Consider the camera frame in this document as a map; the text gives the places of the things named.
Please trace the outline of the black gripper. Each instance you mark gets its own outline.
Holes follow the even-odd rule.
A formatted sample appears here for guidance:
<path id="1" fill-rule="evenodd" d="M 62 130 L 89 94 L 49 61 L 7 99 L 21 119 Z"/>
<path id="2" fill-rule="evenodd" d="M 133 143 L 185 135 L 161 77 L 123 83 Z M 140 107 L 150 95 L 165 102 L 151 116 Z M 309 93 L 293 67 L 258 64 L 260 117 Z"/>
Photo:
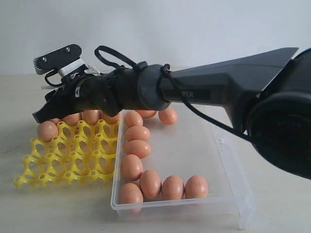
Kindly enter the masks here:
<path id="1" fill-rule="evenodd" d="M 32 114 L 37 123 L 85 110 L 101 110 L 111 117 L 121 111 L 112 82 L 104 75 L 74 74 L 62 78 L 61 84 L 47 95 L 44 106 Z"/>

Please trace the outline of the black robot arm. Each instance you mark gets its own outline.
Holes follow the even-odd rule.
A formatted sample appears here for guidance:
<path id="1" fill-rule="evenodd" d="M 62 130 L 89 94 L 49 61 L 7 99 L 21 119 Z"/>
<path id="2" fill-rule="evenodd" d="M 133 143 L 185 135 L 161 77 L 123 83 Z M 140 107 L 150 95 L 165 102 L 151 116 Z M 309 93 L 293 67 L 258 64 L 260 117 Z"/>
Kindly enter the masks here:
<path id="1" fill-rule="evenodd" d="M 250 142 L 269 163 L 311 177 L 311 51 L 280 48 L 210 65 L 171 71 L 168 64 L 135 63 L 107 46 L 95 56 L 113 67 L 101 73 L 71 44 L 34 59 L 51 84 L 38 123 L 88 109 L 108 116 L 122 110 L 166 109 L 185 104 L 210 123 Z"/>

